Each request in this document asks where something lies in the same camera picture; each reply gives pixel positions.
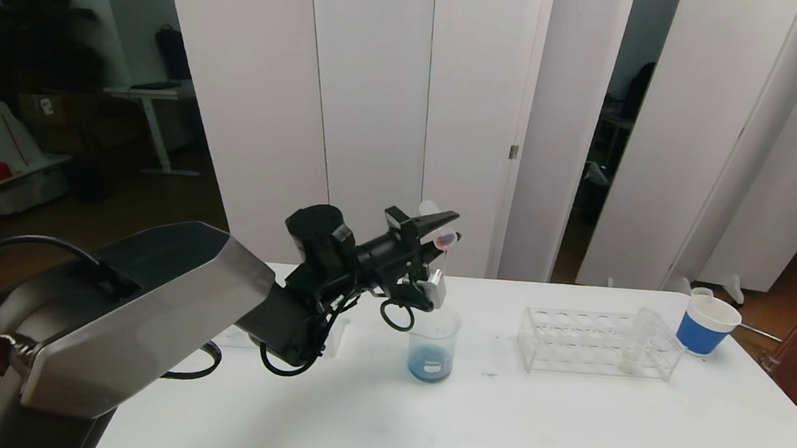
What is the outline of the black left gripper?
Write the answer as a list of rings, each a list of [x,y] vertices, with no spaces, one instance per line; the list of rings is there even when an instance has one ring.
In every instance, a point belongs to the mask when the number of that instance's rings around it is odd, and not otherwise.
[[[426,286],[430,264],[444,257],[461,234],[449,228],[455,210],[408,216],[399,207],[385,209],[387,230],[358,244],[354,290],[379,290],[389,300],[433,303]],[[430,239],[423,243],[424,237]]]

